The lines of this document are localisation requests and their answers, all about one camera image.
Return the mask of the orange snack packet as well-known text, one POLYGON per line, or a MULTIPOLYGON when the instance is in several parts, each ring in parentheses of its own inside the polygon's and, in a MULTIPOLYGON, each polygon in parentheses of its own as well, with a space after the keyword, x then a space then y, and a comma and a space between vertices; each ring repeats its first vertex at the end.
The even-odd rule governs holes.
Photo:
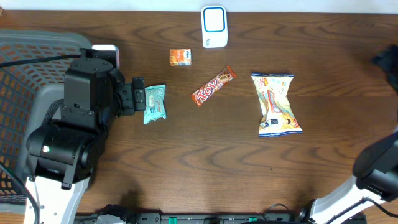
POLYGON ((171 66, 190 66, 192 52, 190 49, 170 49, 169 62, 171 66))

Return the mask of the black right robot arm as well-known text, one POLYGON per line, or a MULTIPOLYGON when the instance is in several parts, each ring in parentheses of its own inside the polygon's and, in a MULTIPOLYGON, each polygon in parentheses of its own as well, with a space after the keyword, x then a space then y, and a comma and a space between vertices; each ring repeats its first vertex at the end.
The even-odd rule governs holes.
POLYGON ((397 131, 364 149, 353 175, 332 193, 315 199, 296 216, 299 223, 366 223, 360 213, 372 206, 389 217, 382 204, 397 199, 397 131))

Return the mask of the cream snack chips bag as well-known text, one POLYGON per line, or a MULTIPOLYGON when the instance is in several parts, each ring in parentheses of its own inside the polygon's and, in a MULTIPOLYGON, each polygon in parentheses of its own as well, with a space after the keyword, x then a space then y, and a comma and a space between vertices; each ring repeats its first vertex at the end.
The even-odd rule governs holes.
POLYGON ((253 73, 251 78, 262 111, 259 136, 279 137, 302 134, 303 130, 295 118, 287 98, 294 75, 253 73))

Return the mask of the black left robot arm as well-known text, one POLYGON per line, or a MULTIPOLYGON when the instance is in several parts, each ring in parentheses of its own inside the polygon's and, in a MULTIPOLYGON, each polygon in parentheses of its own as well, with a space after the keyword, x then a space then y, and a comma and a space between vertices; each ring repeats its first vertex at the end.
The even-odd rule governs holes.
POLYGON ((73 223, 113 121, 146 108, 143 78, 125 81, 115 45, 81 49, 53 101, 27 138, 25 223, 73 223))

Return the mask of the orange Top chocolate bar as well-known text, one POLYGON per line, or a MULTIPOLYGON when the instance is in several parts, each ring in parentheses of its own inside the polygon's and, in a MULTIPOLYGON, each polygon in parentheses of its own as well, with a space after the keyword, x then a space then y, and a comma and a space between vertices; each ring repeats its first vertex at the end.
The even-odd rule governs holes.
POLYGON ((227 65, 214 78, 212 78, 203 86, 201 86, 198 90, 193 92, 191 94, 191 99, 198 107, 200 107, 219 89, 221 89, 225 84, 229 83, 231 80, 233 80, 236 77, 237 75, 233 72, 232 68, 229 65, 227 65))

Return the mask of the mint green wipes pack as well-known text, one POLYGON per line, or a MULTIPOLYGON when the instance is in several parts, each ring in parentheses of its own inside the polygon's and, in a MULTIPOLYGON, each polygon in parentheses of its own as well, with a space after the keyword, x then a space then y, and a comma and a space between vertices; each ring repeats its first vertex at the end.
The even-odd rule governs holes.
POLYGON ((166 119, 167 112, 164 106, 165 85, 155 85, 145 88, 146 108, 144 110, 144 124, 156 121, 159 118, 166 119))

